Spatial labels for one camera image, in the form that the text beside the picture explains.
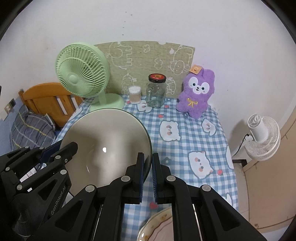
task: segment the plastic container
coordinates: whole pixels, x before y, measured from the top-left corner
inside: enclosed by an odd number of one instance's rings
[[[165,102],[166,77],[163,74],[151,74],[147,84],[147,105],[153,108],[160,108]]]
[[[132,104],[141,103],[141,87],[140,86],[131,86],[128,89],[130,102]]]

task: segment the white fan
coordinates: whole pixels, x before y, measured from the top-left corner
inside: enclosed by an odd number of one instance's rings
[[[250,158],[264,161],[271,158],[279,148],[281,134],[277,122],[268,116],[252,115],[248,119],[253,140],[245,149]]]

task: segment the blue and white tablecloth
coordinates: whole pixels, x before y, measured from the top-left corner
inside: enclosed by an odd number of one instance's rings
[[[124,110],[132,113],[146,127],[153,152],[158,152],[160,162],[170,168],[172,175],[187,184],[200,187],[208,184],[238,210],[237,184],[228,143],[217,113],[208,110],[195,120],[187,113],[176,110],[177,100],[166,98],[159,109],[146,105],[130,104],[123,96]],[[61,140],[75,121],[89,111],[85,100],[66,123],[56,142]],[[140,228],[154,213],[168,207],[154,202],[152,171],[143,188],[140,205],[126,204],[122,226],[122,240],[136,240]]]

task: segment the yellow bow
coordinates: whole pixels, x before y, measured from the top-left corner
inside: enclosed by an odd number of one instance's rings
[[[192,100],[192,99],[190,99],[190,98],[188,98],[187,100],[190,102],[188,105],[191,105],[191,106],[192,106],[192,108],[193,108],[193,104],[198,104],[198,102],[197,102],[197,101],[193,101],[193,100]]]

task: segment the plate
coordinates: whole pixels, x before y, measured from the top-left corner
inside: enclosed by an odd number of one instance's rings
[[[141,228],[137,241],[173,241],[172,209],[166,208],[153,215]]]
[[[73,195],[87,185],[102,187],[125,175],[126,168],[136,163],[138,152],[145,155],[144,179],[150,170],[152,146],[147,130],[124,110],[88,113],[69,128],[60,148],[70,142],[78,144],[76,155],[65,165]]]

